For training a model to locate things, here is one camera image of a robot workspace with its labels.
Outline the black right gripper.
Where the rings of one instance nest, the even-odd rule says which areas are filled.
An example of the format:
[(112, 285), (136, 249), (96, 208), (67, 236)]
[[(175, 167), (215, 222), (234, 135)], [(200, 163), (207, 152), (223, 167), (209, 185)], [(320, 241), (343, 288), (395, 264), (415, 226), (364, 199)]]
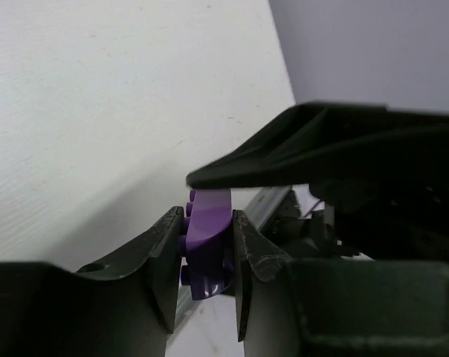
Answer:
[(186, 182), (310, 184), (324, 209), (280, 218), (280, 247), (294, 257), (449, 263), (449, 113), (302, 103)]

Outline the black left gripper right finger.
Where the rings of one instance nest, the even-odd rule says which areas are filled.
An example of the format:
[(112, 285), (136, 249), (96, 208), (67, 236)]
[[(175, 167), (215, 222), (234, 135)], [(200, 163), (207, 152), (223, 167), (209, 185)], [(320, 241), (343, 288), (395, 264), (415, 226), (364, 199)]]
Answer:
[(233, 214), (247, 356), (449, 356), (449, 265), (293, 258)]

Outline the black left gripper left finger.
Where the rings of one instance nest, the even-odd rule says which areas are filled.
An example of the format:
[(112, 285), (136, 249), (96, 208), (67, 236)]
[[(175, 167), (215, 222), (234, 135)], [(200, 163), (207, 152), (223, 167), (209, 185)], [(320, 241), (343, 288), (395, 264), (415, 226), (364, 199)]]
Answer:
[(184, 211), (70, 272), (0, 263), (0, 356), (163, 356), (175, 324)]

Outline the purple lego brick with studs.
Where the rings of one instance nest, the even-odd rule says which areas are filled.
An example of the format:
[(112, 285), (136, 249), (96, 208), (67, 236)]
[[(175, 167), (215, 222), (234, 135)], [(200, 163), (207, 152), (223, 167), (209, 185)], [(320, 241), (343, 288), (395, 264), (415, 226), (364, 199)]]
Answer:
[(224, 292), (233, 280), (233, 259), (227, 239), (231, 233), (232, 198), (229, 189), (191, 190), (185, 206), (178, 253), (183, 286), (195, 301)]

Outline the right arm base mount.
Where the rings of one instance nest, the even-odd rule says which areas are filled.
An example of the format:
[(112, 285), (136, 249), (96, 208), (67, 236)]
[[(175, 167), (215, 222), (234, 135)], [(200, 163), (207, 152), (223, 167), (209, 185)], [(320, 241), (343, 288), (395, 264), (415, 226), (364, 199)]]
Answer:
[(292, 239), (292, 225), (297, 225), (297, 221), (302, 215), (300, 203), (294, 190), (289, 190), (282, 201), (278, 204), (272, 214), (268, 226), (267, 237), (277, 245), (283, 244)]

